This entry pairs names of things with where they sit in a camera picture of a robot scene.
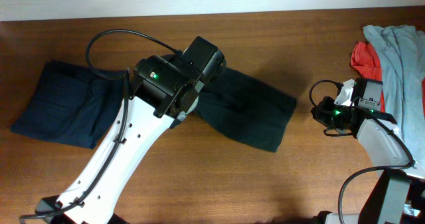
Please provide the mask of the black Nike t-shirt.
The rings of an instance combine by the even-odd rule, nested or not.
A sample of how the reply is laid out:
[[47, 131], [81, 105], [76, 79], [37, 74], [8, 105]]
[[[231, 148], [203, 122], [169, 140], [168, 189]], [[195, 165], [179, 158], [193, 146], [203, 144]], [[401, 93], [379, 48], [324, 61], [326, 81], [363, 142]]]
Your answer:
[[294, 97], [226, 68], [201, 90], [193, 112], [227, 138], [274, 153], [296, 106]]

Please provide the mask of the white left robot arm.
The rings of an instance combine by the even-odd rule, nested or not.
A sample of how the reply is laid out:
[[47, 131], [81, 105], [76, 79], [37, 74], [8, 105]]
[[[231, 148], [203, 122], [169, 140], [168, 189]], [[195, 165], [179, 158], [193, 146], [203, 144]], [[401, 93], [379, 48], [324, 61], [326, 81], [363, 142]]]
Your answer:
[[60, 195], [42, 198], [33, 219], [45, 223], [124, 223], [114, 209], [153, 143], [192, 112], [222, 59], [151, 56], [139, 61], [129, 94], [87, 166]]

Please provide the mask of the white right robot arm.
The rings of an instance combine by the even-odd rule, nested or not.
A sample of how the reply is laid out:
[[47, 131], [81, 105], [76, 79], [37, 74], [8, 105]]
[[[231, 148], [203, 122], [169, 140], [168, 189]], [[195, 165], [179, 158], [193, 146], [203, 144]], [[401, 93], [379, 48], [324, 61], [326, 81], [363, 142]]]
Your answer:
[[[332, 137], [353, 136], [373, 163], [350, 175], [338, 197], [337, 212], [323, 211], [318, 223], [423, 223], [424, 167], [416, 162], [398, 135], [390, 114], [358, 106], [339, 106], [326, 96], [311, 110]], [[376, 172], [379, 179], [358, 214], [343, 213], [343, 195], [356, 177]]]

